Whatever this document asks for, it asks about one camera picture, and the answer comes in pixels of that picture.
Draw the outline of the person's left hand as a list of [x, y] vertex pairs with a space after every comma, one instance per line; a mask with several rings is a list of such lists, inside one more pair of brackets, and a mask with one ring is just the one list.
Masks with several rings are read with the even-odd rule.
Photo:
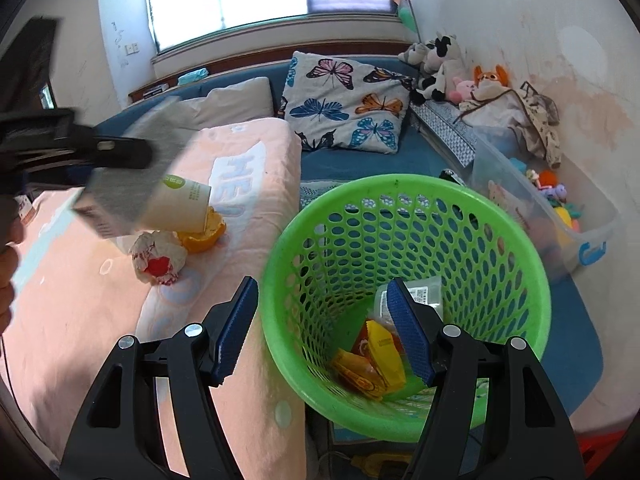
[[21, 219], [16, 217], [9, 227], [8, 242], [3, 246], [0, 259], [0, 332], [4, 333], [12, 320], [11, 304], [15, 298], [12, 278], [20, 263], [20, 257], [15, 249], [24, 240], [24, 226]]

